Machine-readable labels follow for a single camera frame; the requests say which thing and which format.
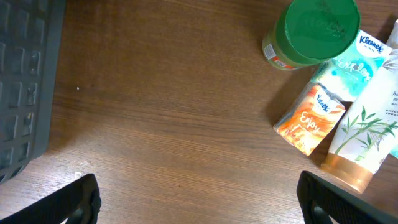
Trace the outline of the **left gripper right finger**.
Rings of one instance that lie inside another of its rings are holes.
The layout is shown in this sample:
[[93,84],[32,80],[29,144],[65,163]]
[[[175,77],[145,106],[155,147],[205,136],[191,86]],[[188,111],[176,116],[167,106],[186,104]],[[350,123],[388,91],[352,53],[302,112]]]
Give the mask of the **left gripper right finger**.
[[300,175],[297,197],[306,224],[397,223],[396,217],[376,209],[309,171],[303,171]]

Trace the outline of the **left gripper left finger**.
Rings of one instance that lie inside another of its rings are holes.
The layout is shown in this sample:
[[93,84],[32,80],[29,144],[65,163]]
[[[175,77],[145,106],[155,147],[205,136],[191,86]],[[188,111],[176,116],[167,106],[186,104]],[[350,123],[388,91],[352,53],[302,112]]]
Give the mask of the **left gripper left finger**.
[[2,219],[1,224],[96,224],[100,208],[100,190],[96,177],[94,174],[86,174]]

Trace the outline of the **orange Kleenex tissue pack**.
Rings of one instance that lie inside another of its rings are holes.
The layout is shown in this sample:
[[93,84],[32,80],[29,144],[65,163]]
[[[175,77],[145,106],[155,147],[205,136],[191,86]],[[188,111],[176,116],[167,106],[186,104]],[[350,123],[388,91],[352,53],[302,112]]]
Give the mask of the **orange Kleenex tissue pack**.
[[321,85],[309,83],[288,112],[274,125],[274,130],[309,156],[345,111],[345,106]]

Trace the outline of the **white bamboo print tube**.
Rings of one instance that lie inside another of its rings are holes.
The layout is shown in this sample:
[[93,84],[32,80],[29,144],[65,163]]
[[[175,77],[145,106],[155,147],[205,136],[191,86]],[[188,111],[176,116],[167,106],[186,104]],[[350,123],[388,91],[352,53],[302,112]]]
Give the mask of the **white bamboo print tube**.
[[321,169],[363,193],[384,159],[397,149],[397,23],[386,62],[351,104]]

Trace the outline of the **teal wet wipes pack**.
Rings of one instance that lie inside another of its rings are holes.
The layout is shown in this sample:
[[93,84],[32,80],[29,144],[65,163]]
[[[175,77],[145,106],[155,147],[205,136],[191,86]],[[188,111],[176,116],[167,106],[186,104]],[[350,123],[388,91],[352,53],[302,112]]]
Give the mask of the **teal wet wipes pack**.
[[392,156],[394,156],[395,158],[398,158],[398,145],[394,146],[394,147],[391,149],[390,154],[391,154]]

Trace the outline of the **teal Kleenex tissue pack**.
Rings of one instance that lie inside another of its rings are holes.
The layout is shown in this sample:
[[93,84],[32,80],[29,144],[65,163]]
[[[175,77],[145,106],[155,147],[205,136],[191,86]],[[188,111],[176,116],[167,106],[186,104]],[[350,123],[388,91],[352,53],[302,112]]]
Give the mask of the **teal Kleenex tissue pack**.
[[353,102],[391,52],[391,47],[361,30],[342,54],[320,64],[310,81],[340,101]]

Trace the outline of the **green lid jar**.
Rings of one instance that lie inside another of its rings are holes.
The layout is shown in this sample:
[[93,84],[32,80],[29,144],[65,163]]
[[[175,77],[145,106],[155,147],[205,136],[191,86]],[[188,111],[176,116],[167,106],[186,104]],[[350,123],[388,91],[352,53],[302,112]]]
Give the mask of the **green lid jar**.
[[293,0],[264,36],[262,51],[279,70],[317,65],[343,53],[360,23],[354,0]]

